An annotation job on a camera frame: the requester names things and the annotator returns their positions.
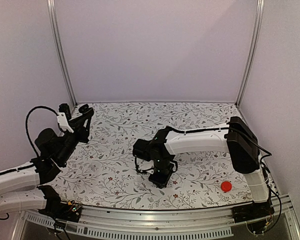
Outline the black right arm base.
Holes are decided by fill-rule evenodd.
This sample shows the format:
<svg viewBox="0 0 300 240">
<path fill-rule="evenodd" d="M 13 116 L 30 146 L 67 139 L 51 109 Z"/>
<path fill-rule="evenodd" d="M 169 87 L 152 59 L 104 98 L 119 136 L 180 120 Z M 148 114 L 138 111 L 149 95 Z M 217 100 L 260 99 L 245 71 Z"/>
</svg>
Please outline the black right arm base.
<svg viewBox="0 0 300 240">
<path fill-rule="evenodd" d="M 231 213 L 234 222 L 241 223 L 270 216 L 275 213 L 275 210 L 271 200 L 262 203 L 253 201 L 250 204 L 232 207 Z"/>
</svg>

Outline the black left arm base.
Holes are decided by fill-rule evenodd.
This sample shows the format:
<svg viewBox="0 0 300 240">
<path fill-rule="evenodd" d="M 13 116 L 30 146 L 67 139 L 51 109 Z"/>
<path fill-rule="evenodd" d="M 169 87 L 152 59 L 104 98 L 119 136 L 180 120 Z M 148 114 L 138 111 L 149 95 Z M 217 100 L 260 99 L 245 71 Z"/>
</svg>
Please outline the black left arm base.
<svg viewBox="0 0 300 240">
<path fill-rule="evenodd" d="M 52 219 L 79 222 L 82 213 L 81 203 L 75 203 L 74 200 L 62 201 L 59 194 L 50 185 L 39 186 L 38 189 L 43 193 L 43 198 L 46 200 L 45 207 L 38 210 L 40 214 Z"/>
</svg>

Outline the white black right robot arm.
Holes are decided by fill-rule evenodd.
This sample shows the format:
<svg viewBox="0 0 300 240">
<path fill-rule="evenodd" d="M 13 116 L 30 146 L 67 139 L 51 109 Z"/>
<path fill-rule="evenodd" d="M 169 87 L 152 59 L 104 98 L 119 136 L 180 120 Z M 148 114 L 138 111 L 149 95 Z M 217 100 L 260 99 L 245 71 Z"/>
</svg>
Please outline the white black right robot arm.
<svg viewBox="0 0 300 240">
<path fill-rule="evenodd" d="M 175 156 L 192 152 L 223 152 L 230 155 L 233 169 L 242 174 L 252 194 L 248 213 L 259 218 L 268 210 L 270 190 L 260 163 L 262 148 L 257 137 L 238 116 L 229 122 L 208 128 L 179 130 L 166 126 L 151 140 L 138 139 L 132 148 L 135 159 L 152 162 L 149 181 L 165 188 L 177 169 Z"/>
</svg>

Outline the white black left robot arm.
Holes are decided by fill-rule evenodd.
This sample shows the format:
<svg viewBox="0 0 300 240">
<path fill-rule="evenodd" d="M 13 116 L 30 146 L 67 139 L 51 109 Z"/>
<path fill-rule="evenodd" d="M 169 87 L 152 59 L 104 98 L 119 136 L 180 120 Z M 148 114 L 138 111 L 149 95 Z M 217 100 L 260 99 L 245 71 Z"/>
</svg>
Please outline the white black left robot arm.
<svg viewBox="0 0 300 240">
<path fill-rule="evenodd" d="M 69 106 L 63 103 L 54 114 L 62 135 L 52 128 L 42 130 L 30 145 L 36 157 L 20 166 L 0 171 L 0 215 L 24 210 L 38 210 L 54 220 L 79 222 L 82 205 L 73 200 L 64 202 L 49 184 L 66 167 L 79 143 L 88 143 L 93 108 L 79 108 L 80 116 L 72 118 Z"/>
</svg>

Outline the floral patterned table mat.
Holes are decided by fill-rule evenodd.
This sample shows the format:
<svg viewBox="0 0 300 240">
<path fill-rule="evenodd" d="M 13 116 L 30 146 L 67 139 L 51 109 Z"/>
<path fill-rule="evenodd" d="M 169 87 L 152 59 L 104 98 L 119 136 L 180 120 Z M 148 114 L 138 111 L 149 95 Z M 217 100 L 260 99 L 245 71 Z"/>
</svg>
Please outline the floral patterned table mat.
<svg viewBox="0 0 300 240">
<path fill-rule="evenodd" d="M 80 143 L 50 185 L 64 201 L 88 206 L 138 210 L 188 210 L 249 203 L 252 193 L 229 153 L 188 152 L 165 188 L 144 173 L 153 162 L 135 159 L 133 145 L 167 126 L 192 130 L 226 124 L 240 115 L 232 103 L 94 103 L 88 143 Z M 223 192 L 229 181 L 232 190 Z"/>
</svg>

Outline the red round bottle cap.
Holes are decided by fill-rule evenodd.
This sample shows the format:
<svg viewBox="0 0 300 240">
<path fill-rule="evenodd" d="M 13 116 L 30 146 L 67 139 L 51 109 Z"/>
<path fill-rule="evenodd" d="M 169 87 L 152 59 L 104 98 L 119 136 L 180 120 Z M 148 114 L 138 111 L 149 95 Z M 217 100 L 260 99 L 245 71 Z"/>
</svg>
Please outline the red round bottle cap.
<svg viewBox="0 0 300 240">
<path fill-rule="evenodd" d="M 232 190 L 232 183 L 230 181 L 223 181 L 220 185 L 221 190 L 224 193 L 227 193 Z"/>
</svg>

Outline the aluminium front rail frame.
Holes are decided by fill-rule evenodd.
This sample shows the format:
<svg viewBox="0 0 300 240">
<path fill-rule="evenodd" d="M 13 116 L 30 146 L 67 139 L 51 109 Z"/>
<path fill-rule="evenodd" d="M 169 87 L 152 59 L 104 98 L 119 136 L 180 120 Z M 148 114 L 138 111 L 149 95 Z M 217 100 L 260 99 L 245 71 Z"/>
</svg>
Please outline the aluminium front rail frame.
<svg viewBox="0 0 300 240">
<path fill-rule="evenodd" d="M 127 210 L 84 206 L 78 222 L 59 225 L 34 210 L 19 214 L 14 240 L 300 240 L 300 225 L 288 195 L 272 198 L 274 215 L 237 222 L 232 206 L 188 210 Z"/>
</svg>

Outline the aluminium back left post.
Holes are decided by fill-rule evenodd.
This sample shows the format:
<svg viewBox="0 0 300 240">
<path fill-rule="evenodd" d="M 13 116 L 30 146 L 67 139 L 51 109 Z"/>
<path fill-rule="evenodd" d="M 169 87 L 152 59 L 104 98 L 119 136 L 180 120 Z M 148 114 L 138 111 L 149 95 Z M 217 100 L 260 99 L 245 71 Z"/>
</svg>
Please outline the aluminium back left post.
<svg viewBox="0 0 300 240">
<path fill-rule="evenodd" d="M 56 4 L 55 4 L 54 0 L 47 0 L 46 2 L 47 2 L 47 10 L 48 10 L 48 15 L 49 15 L 49 20 L 50 20 L 50 25 L 51 25 L 51 30 L 52 30 L 52 36 L 53 36 L 53 40 L 54 40 L 54 44 L 55 44 L 55 48 L 56 48 L 56 54 L 57 54 L 57 58 L 59 61 L 63 80 L 65 83 L 65 87 L 66 87 L 68 96 L 70 98 L 71 104 L 73 106 L 76 106 L 78 103 L 77 103 L 77 100 L 75 97 L 75 92 L 73 89 L 73 85 L 71 83 L 71 78 L 70 78 L 70 74 L 68 71 L 65 54 L 63 51 L 63 45 L 62 45 L 60 30 L 59 30 L 59 26 L 58 26 Z"/>
</svg>

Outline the aluminium post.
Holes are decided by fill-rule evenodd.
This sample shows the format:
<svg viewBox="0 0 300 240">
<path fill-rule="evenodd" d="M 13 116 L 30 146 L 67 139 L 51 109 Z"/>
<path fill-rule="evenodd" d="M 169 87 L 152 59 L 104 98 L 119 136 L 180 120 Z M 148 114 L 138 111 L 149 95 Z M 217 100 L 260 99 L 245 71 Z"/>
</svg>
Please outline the aluminium post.
<svg viewBox="0 0 300 240">
<path fill-rule="evenodd" d="M 248 51 L 247 61 L 246 61 L 244 71 L 243 71 L 242 81 L 241 81 L 241 84 L 239 87 L 239 92 L 238 92 L 236 102 L 235 102 L 235 105 L 237 106 L 238 109 L 240 108 L 240 106 L 243 102 L 243 98 L 244 98 L 245 91 L 246 91 L 246 88 L 248 85 L 250 73 L 252 70 L 254 57 L 255 57 L 256 50 L 257 50 L 257 46 L 258 46 L 260 31 L 261 31 L 261 27 L 262 27 L 264 7 L 265 7 L 264 0 L 256 1 L 255 18 L 254 18 L 254 23 L 253 23 L 253 31 L 252 31 L 251 41 L 250 41 L 250 47 L 249 47 L 249 51 Z"/>
<path fill-rule="evenodd" d="M 53 36 L 53 40 L 54 40 L 54 44 L 55 44 L 55 48 L 56 48 L 56 54 L 57 54 L 57 58 L 59 61 L 63 80 L 65 83 L 65 87 L 66 87 L 68 96 L 70 98 L 71 104 L 73 106 L 76 106 L 78 103 L 77 103 L 77 100 L 75 97 L 75 92 L 73 89 L 73 85 L 71 83 L 71 78 L 70 78 L 70 74 L 68 71 L 65 54 L 63 51 L 63 45 L 62 45 L 60 30 L 59 30 L 59 26 L 58 26 L 56 4 L 55 4 L 54 0 L 47 0 L 46 2 L 47 2 L 47 10 L 48 10 L 48 15 L 49 15 L 49 20 L 50 20 L 50 25 L 51 25 L 51 30 L 52 30 L 52 36 Z"/>
</svg>

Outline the aluminium back right post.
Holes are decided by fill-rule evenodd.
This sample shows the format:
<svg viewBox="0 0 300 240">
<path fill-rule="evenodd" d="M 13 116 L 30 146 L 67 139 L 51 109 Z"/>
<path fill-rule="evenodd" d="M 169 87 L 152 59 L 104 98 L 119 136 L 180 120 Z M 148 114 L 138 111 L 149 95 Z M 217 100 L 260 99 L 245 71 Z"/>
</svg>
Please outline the aluminium back right post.
<svg viewBox="0 0 300 240">
<path fill-rule="evenodd" d="M 244 98 L 245 91 L 246 91 L 246 88 L 248 85 L 250 73 L 252 70 L 254 57 L 255 57 L 256 50 L 257 50 L 257 46 L 258 46 L 260 31 L 261 31 L 261 27 L 262 27 L 264 7 L 265 7 L 264 0 L 256 1 L 255 18 L 254 18 L 254 23 L 253 23 L 253 31 L 252 31 L 251 41 L 250 41 L 250 47 L 249 47 L 249 51 L 248 51 L 247 61 L 246 61 L 244 71 L 243 71 L 242 81 L 241 81 L 241 84 L 239 87 L 239 92 L 238 92 L 236 102 L 235 102 L 235 105 L 237 106 L 238 109 L 240 108 L 240 106 L 243 102 L 243 98 Z"/>
</svg>

